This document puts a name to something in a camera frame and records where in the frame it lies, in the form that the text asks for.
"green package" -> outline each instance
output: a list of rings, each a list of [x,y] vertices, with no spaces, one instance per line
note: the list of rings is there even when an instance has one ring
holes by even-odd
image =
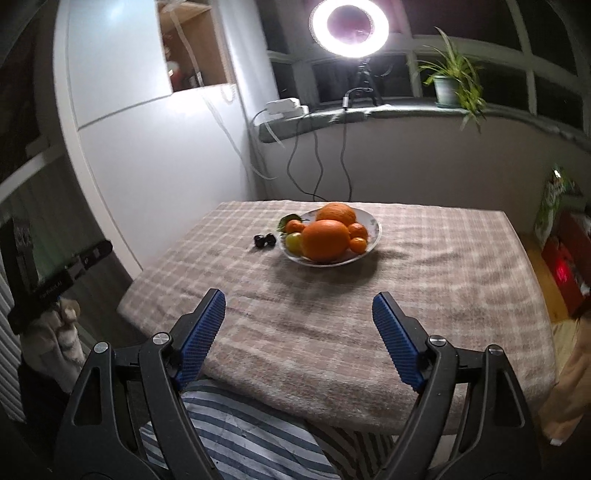
[[[585,209],[585,198],[578,185],[558,165],[550,174],[544,188],[540,209],[535,217],[534,235],[541,248],[544,248],[555,223],[562,210],[582,212]]]

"white plate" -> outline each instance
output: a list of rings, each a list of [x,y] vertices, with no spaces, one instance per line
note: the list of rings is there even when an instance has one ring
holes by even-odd
[[[310,222],[314,222],[316,218],[316,212],[320,209],[312,210],[311,212],[307,212],[301,216],[301,220],[308,225]],[[297,255],[292,254],[286,247],[285,247],[285,237],[286,235],[281,235],[281,238],[278,242],[279,248],[285,254],[287,258],[294,261],[295,263],[299,263],[300,265],[306,265],[308,267],[316,267],[316,268],[329,268],[329,267],[338,267],[339,265],[346,265],[348,263],[352,263],[360,258],[363,258],[368,253],[370,253],[375,246],[378,244],[380,237],[382,236],[382,225],[378,222],[374,216],[365,210],[359,210],[358,208],[353,208],[355,211],[355,215],[357,216],[357,223],[361,223],[367,231],[368,231],[368,247],[367,250],[361,254],[355,254],[351,250],[347,250],[342,257],[338,260],[335,260],[331,263],[317,263],[313,262],[312,260],[306,257],[298,257]]]

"large orange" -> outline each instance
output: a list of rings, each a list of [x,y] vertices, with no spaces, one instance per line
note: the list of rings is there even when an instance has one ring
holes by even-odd
[[[330,202],[324,205],[318,213],[316,213],[316,220],[337,220],[344,223],[345,226],[355,223],[357,216],[355,210],[349,205],[340,202]]]
[[[317,220],[301,233],[302,253],[315,262],[332,262],[348,248],[349,231],[336,220]]]

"table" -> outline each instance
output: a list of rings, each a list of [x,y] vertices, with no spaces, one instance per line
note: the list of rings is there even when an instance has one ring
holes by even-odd
[[[371,318],[390,291],[425,330],[456,347],[504,347],[536,408],[556,380],[550,320],[531,264],[502,212],[352,203],[382,223],[376,249],[337,268],[310,268],[255,249],[288,213],[319,203],[230,202],[205,216],[122,299],[144,333],[169,330],[208,288],[226,319],[204,373],[275,408],[347,429],[399,434],[415,402]],[[463,392],[456,389],[446,433]]]

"plant pot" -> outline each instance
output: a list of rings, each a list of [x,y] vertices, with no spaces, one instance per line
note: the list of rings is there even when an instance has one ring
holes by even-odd
[[[446,108],[458,108],[460,106],[460,99],[457,96],[460,82],[457,79],[444,75],[435,75],[433,83],[437,93],[437,106]]]

